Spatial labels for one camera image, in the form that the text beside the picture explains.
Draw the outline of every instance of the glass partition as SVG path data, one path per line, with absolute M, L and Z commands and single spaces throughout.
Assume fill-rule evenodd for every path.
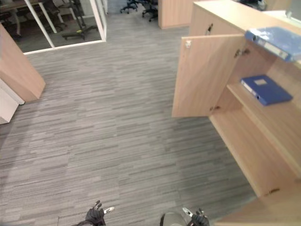
M 106 40 L 106 0 L 1 0 L 1 22 L 25 52 Z
M 23 52 L 51 47 L 25 1 L 1 0 L 0 7 L 2 25 Z

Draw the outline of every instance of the blue folder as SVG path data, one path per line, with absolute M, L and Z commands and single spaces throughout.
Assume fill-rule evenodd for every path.
M 277 55 L 284 61 L 301 60 L 301 36 L 281 27 L 246 31 L 245 38 Z
M 285 102 L 293 98 L 267 75 L 243 78 L 241 83 L 263 105 Z

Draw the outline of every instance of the gray carpet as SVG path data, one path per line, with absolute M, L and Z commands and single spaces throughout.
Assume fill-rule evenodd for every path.
M 210 219 L 255 198 L 208 118 L 171 118 L 180 37 L 138 13 L 108 18 L 108 42 L 29 55 L 46 88 L 0 127 L 0 221 L 70 226 L 97 199 L 108 226 Z

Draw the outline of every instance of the cabinet door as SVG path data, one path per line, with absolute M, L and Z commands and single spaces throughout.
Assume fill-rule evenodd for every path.
M 239 211 L 225 216 L 215 226 L 300 226 L 301 183 L 262 196 Z
M 245 44 L 240 34 L 182 38 L 173 117 L 211 114 Z

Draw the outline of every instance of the table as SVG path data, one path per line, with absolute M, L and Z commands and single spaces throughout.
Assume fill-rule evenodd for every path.
M 49 23 L 49 25 L 50 25 L 50 27 L 52 29 L 52 31 L 54 33 L 57 33 L 57 31 L 56 31 L 56 29 L 55 29 L 55 27 L 54 27 L 54 25 L 53 25 L 53 23 L 52 23 L 49 15 L 48 15 L 48 13 L 45 10 L 45 7 L 43 5 L 43 2 L 45 2 L 45 1 L 47 1 L 47 0 L 29 0 L 29 2 L 31 3 L 31 5 L 39 5 L 40 6 L 40 8 L 42 9 L 42 12 L 44 14 L 44 16 L 46 17 L 46 19 L 47 19 L 47 21 L 48 21 L 48 23 Z M 20 36 L 21 36 L 21 34 L 20 34 L 20 21 L 19 21 L 18 16 L 16 15 L 16 12 L 14 11 L 14 9 L 22 8 L 22 7 L 27 7 L 27 5 L 26 5 L 26 3 L 25 3 L 24 0 L 16 0 L 16 1 L 11 2 L 11 3 L 5 3 L 5 5 L 2 5 L 0 7 L 0 11 L 2 13 L 8 12 L 8 11 L 10 11 L 12 13 L 13 17 L 16 20 L 16 24 L 17 24 L 17 32 L 16 33 L 18 35 L 20 35 Z

